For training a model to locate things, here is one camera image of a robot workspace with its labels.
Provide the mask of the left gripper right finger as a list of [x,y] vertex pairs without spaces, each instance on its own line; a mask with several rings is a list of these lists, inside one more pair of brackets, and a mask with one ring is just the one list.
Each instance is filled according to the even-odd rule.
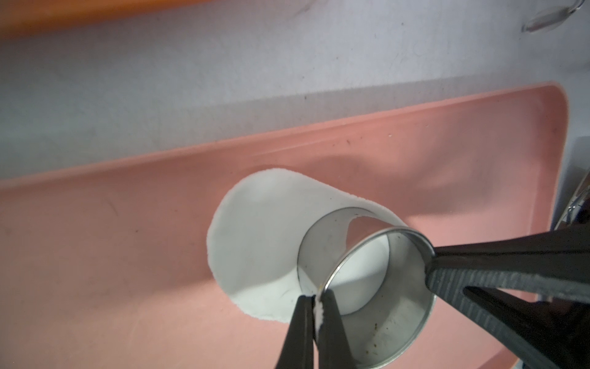
[[317,349],[319,368],[356,368],[332,290],[317,296]]

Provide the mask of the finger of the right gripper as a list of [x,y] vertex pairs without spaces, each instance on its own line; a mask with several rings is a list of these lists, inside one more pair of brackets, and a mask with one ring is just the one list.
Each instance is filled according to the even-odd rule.
[[589,366],[589,286],[518,272],[431,268],[427,287],[531,368]]
[[439,247],[433,267],[588,277],[589,226],[578,224],[522,238]]

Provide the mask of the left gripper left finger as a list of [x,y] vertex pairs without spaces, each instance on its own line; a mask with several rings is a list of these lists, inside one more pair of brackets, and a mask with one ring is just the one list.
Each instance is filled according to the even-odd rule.
[[299,296],[276,369],[314,368],[315,296]]

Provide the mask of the white dough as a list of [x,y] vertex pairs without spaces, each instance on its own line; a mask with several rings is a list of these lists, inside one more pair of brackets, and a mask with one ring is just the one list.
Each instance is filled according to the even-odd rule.
[[248,175],[224,196],[207,231],[213,277],[245,314],[289,322],[303,293],[297,257],[304,235],[324,215],[348,207],[403,223],[381,204],[298,172],[267,169]]

